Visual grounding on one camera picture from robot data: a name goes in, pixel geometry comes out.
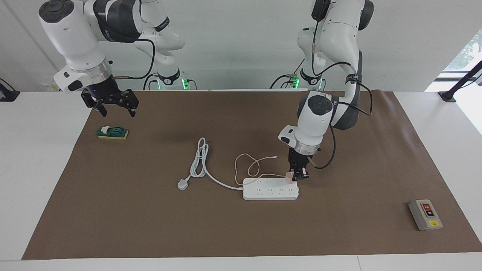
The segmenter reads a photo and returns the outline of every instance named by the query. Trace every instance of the brown mat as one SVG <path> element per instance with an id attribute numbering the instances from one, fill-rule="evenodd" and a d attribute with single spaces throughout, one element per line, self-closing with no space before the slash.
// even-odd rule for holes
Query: brown mat
<path id="1" fill-rule="evenodd" d="M 208 177 L 177 189 L 201 136 L 209 171 L 231 185 L 244 152 L 279 155 L 262 172 L 286 172 L 278 133 L 296 125 L 302 94 L 138 92 L 135 118 L 113 106 L 106 118 L 92 112 L 23 259 L 482 251 L 393 93 L 376 91 L 374 116 L 335 132 L 333 164 L 310 168 L 296 201 L 245 201 Z M 367 93 L 361 99 L 368 108 Z M 129 137 L 98 139 L 104 125 L 122 125 Z M 331 154 L 329 132 L 322 147 L 319 164 Z M 250 163 L 239 163 L 241 177 Z M 444 229 L 417 230 L 406 204 L 417 198 L 432 200 Z"/>

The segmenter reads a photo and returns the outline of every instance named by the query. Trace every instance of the table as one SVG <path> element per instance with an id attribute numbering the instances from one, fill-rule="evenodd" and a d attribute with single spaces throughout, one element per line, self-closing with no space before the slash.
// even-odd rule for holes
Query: table
<path id="1" fill-rule="evenodd" d="M 482 136 L 457 104 L 396 93 L 447 185 L 482 239 Z M 90 111 L 78 95 L 22 93 L 0 104 L 0 269 L 478 270 L 482 253 L 19 261 Z"/>

